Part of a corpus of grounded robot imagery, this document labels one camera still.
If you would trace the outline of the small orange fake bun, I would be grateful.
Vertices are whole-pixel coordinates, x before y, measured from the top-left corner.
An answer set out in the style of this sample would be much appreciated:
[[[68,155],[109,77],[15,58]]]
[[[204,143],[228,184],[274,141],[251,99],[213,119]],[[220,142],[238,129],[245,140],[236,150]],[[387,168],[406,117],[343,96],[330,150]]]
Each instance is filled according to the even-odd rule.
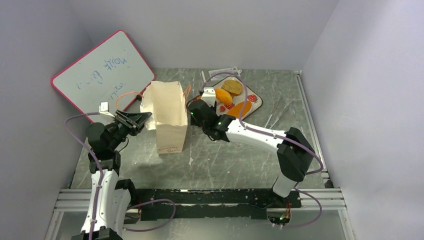
[[[250,101],[247,101],[246,103],[240,102],[234,107],[232,107],[230,110],[228,110],[226,114],[235,118],[238,118],[241,114],[241,118],[243,119],[247,115],[247,113],[249,113],[251,108],[252,103]]]

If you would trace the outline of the orange fake bread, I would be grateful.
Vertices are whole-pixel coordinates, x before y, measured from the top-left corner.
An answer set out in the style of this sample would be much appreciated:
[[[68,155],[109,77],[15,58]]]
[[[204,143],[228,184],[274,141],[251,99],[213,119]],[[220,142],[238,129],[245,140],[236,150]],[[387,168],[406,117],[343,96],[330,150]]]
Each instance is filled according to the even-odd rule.
[[[222,88],[215,88],[214,92],[215,98],[223,105],[231,105],[233,103],[232,95],[228,91]]]

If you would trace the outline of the white paper bag orange handles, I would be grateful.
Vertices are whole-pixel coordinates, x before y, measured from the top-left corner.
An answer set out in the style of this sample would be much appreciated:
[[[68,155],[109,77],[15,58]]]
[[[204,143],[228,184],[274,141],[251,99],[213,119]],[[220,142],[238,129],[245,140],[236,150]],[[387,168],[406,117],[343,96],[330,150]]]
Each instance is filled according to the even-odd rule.
[[[118,96],[115,107],[122,110],[120,99],[131,94],[141,97],[141,113],[152,113],[145,127],[149,131],[155,130],[157,153],[181,153],[188,129],[188,113],[185,107],[187,98],[180,82],[152,81],[143,93],[130,91]]]

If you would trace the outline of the yellow fake bread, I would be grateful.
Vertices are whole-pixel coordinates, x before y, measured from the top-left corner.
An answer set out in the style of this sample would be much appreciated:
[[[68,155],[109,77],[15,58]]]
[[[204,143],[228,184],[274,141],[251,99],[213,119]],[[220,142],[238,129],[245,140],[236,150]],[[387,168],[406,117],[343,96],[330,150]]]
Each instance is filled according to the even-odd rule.
[[[243,92],[243,85],[238,80],[226,80],[221,88],[233,97],[239,96]]]

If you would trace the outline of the metal tongs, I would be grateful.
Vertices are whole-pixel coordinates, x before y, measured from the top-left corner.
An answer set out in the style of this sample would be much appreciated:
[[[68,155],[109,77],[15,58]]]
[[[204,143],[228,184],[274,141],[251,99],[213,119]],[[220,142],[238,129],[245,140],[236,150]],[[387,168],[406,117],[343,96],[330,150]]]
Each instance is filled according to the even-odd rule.
[[[294,98],[290,100],[284,100],[280,97],[277,103],[274,105],[271,114],[269,115],[264,127],[265,128],[273,128],[277,122],[281,119],[281,117],[287,112],[291,104],[295,101]]]

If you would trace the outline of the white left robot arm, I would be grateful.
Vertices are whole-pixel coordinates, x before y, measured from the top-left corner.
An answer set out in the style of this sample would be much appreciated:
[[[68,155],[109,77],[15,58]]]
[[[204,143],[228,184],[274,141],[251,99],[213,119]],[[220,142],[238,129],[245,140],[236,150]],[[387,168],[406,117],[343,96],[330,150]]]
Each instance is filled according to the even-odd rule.
[[[130,179],[119,179],[121,154],[117,147],[129,135],[138,135],[152,113],[100,110],[96,114],[111,123],[91,123],[86,129],[88,144],[81,143],[88,150],[91,196],[81,231],[72,239],[120,240],[127,208],[138,203],[139,194]]]

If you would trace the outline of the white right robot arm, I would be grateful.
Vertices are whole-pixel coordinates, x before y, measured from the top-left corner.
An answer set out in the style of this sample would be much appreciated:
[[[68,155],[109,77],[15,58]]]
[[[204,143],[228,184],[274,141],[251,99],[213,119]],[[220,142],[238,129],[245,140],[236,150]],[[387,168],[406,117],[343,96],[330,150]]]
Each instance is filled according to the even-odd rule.
[[[187,108],[191,125],[202,129],[212,141],[236,142],[267,150],[278,159],[279,175],[272,185],[270,202],[282,207],[297,183],[304,180],[315,151],[301,131],[288,131],[248,126],[234,116],[217,115],[205,101],[193,101]]]

